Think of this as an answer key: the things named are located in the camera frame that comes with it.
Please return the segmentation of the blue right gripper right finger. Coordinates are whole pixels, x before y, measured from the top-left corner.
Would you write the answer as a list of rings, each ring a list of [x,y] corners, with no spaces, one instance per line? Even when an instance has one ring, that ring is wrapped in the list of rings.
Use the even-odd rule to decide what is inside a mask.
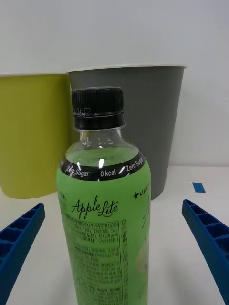
[[[205,210],[185,199],[185,218],[208,264],[225,304],[229,304],[229,228]]]

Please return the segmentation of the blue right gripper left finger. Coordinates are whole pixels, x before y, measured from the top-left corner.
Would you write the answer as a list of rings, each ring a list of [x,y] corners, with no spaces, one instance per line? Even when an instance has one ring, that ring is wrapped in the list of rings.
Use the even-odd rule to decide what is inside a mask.
[[[0,304],[6,304],[44,219],[40,203],[0,232]]]

